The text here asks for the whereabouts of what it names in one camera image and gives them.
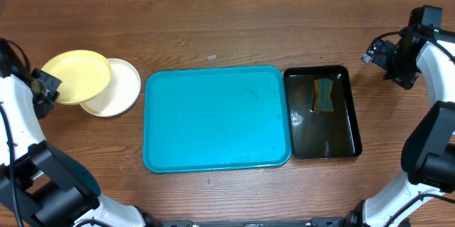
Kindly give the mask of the yellow plate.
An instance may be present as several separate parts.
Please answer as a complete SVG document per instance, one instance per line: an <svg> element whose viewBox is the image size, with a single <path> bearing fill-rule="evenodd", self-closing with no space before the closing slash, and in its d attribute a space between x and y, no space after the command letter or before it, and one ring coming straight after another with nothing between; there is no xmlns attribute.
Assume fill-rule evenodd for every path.
<svg viewBox="0 0 455 227"><path fill-rule="evenodd" d="M74 50L51 58L42 68L61 81L56 101L77 105L100 94L112 77L109 61L101 54L88 50Z"/></svg>

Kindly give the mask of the white pink plate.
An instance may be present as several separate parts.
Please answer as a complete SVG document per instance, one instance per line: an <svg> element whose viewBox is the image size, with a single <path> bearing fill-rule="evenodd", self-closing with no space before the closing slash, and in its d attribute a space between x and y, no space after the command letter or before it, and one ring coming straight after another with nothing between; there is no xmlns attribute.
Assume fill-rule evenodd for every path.
<svg viewBox="0 0 455 227"><path fill-rule="evenodd" d="M112 77L109 85L93 99L80 104L81 108L98 117L123 114L137 101L141 78L137 69L125 60L108 58Z"/></svg>

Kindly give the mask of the green yellow sponge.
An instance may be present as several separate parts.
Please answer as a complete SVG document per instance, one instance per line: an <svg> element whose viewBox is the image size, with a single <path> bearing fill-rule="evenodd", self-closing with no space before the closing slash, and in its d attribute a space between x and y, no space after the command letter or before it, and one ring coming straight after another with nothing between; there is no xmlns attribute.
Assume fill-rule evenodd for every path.
<svg viewBox="0 0 455 227"><path fill-rule="evenodd" d="M333 112L332 87L333 81L331 79L322 78L314 81L314 102L312 106L314 112Z"/></svg>

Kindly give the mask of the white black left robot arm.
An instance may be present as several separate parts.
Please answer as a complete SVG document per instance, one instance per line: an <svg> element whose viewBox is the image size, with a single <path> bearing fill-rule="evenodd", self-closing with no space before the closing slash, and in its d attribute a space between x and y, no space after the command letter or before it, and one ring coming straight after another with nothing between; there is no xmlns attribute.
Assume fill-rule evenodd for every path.
<svg viewBox="0 0 455 227"><path fill-rule="evenodd" d="M15 75L1 79L1 203L30 226L155 226L135 206L105 196L79 162L47 142L31 89Z"/></svg>

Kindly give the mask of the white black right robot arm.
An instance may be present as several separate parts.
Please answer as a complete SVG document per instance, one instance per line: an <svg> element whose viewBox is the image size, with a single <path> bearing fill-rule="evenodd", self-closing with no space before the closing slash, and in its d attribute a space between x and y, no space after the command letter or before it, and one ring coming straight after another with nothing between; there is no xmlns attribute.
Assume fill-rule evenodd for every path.
<svg viewBox="0 0 455 227"><path fill-rule="evenodd" d="M406 89L422 75L432 106L404 144L399 174L336 226L407 226L419 207L454 192L454 33L418 26L397 35L397 43L387 33L374 38L362 60Z"/></svg>

